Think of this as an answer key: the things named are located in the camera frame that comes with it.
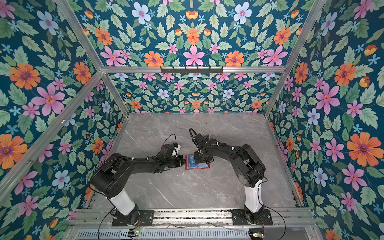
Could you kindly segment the red card holder wallet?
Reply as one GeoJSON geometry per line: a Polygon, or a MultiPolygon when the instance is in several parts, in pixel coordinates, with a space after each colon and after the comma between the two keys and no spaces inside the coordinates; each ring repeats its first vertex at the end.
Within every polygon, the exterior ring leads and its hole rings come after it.
{"type": "Polygon", "coordinates": [[[197,163],[195,161],[194,155],[186,155],[185,158],[186,158],[186,164],[185,164],[186,170],[203,170],[203,169],[209,169],[211,167],[210,164],[197,163]]]}

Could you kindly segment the blue credit card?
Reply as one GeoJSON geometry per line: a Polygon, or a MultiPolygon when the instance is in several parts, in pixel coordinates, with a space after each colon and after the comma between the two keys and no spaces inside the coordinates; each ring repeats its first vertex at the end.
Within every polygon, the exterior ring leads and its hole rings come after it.
{"type": "Polygon", "coordinates": [[[195,157],[193,155],[187,156],[187,169],[197,169],[199,168],[199,164],[196,163],[195,157]]]}

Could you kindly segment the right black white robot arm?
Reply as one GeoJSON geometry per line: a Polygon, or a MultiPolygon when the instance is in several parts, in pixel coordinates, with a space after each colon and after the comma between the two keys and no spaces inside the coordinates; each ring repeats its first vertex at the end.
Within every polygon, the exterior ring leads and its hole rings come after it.
{"type": "Polygon", "coordinates": [[[240,147],[230,146],[201,134],[192,137],[192,141],[197,147],[194,152],[196,163],[208,165],[215,157],[231,163],[237,179],[245,187],[245,219],[251,225],[257,224],[265,210],[262,183],[266,167],[255,151],[247,144],[240,147]]]}

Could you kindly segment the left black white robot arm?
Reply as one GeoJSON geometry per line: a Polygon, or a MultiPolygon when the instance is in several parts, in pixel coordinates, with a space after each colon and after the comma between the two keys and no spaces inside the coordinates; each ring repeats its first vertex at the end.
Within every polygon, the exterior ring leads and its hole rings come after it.
{"type": "Polygon", "coordinates": [[[125,189],[129,177],[144,173],[159,174],[182,167],[186,160],[178,154],[180,149],[177,143],[164,144],[155,156],[143,159],[115,153],[93,174],[91,184],[112,203],[117,219],[128,226],[136,225],[140,219],[138,206],[125,189]]]}

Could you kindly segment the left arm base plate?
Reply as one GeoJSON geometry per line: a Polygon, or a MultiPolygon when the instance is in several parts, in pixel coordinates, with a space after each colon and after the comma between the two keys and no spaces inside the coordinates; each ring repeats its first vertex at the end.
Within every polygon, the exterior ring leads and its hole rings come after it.
{"type": "Polygon", "coordinates": [[[155,211],[153,210],[133,210],[127,216],[116,211],[113,214],[113,227],[148,227],[151,226],[154,220],[155,211]]]}

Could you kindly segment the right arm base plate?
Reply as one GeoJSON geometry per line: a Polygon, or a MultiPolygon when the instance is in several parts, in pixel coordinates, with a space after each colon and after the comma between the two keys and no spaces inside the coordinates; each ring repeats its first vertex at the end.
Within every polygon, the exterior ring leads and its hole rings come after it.
{"type": "Polygon", "coordinates": [[[232,209],[232,221],[234,226],[272,226],[273,219],[269,210],[252,213],[250,211],[232,209]]]}

